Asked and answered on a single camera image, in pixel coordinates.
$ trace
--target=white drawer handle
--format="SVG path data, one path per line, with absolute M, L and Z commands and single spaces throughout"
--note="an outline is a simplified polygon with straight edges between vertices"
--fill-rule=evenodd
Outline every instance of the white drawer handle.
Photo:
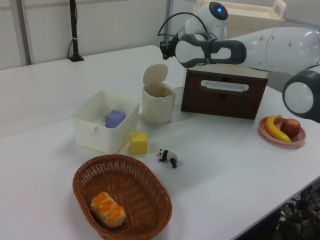
M 201 86 L 206 87 L 208 89 L 234 91 L 234 92 L 244 92 L 249 89 L 249 86 L 247 84 L 224 82 L 224 81 L 211 81 L 211 80 L 202 80 Z

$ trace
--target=purple cube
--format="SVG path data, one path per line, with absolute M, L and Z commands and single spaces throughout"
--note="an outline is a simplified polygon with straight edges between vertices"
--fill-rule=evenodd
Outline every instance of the purple cube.
M 126 116 L 123 112 L 112 110 L 104 118 L 105 127 L 109 129 L 116 128 L 125 118 Z

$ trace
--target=small trash can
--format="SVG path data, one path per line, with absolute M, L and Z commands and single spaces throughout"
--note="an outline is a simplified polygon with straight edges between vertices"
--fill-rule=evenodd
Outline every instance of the small trash can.
M 163 124 L 171 120 L 176 92 L 163 81 L 168 75 L 165 64 L 149 66 L 143 76 L 142 115 L 152 124 Z

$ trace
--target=open lid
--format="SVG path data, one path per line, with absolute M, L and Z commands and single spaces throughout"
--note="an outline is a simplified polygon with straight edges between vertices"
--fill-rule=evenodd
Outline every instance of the open lid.
M 168 75 L 168 66 L 165 64 L 154 64 L 149 66 L 143 75 L 143 83 L 146 86 L 155 86 L 162 83 Z

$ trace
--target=pink plate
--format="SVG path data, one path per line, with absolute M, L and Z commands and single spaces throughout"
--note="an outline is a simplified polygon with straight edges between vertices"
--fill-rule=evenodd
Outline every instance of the pink plate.
M 290 138 L 291 142 L 287 142 L 287 141 L 281 141 L 278 140 L 276 138 L 274 138 L 273 136 L 270 135 L 270 133 L 268 132 L 268 130 L 266 129 L 266 120 L 268 117 L 264 117 L 260 120 L 259 122 L 259 130 L 260 133 L 262 133 L 262 135 L 264 135 L 267 139 L 277 143 L 277 144 L 282 144 L 282 145 L 290 145 L 290 146 L 294 146 L 294 145 L 299 145 L 301 144 L 305 138 L 306 138 L 306 132 L 305 130 L 303 130 L 303 128 L 301 127 L 301 130 L 299 132 L 299 134 L 294 137 L 294 138 Z M 276 120 L 274 122 L 274 125 L 280 129 L 281 124 L 283 123 L 283 121 L 286 120 L 285 118 L 280 118 L 278 120 Z

